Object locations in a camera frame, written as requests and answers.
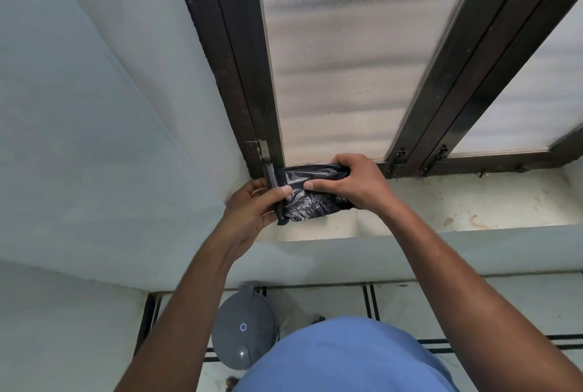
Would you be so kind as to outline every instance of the person's left hand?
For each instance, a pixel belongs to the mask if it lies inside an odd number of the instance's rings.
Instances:
[[[251,248],[263,228],[278,219],[271,205],[291,193],[289,185],[268,190],[264,178],[245,183],[227,202],[223,218],[207,241],[217,242],[232,264]]]

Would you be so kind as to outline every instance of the stain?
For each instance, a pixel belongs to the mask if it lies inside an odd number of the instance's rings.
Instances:
[[[476,222],[477,214],[470,217],[470,225],[477,229],[490,229],[490,226]]]

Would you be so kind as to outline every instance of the floor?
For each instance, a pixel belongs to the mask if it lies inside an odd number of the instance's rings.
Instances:
[[[583,370],[583,274],[492,277],[487,281],[545,335],[558,336],[553,342],[566,345],[565,354]],[[441,358],[461,392],[476,391],[444,339],[416,282],[278,287],[260,289],[259,292],[267,296],[276,310],[281,338],[310,325],[319,316],[327,319],[342,315],[368,316],[411,333],[430,352]],[[221,303],[232,294],[234,291],[223,293]],[[158,316],[170,297],[170,294],[163,296]],[[241,377],[244,371],[232,370],[218,361],[212,352],[212,341],[209,341],[208,348],[197,391],[223,392],[226,379],[230,376]]]

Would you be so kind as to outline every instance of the plastic bag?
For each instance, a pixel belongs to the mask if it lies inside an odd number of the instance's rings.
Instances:
[[[344,197],[304,190],[304,182],[312,179],[331,181],[344,179],[350,175],[350,168],[344,165],[299,165],[274,170],[272,164],[266,164],[264,172],[269,188],[291,186],[291,194],[274,206],[274,211],[278,215],[278,225],[285,225],[290,220],[299,222],[354,208],[354,205]]]

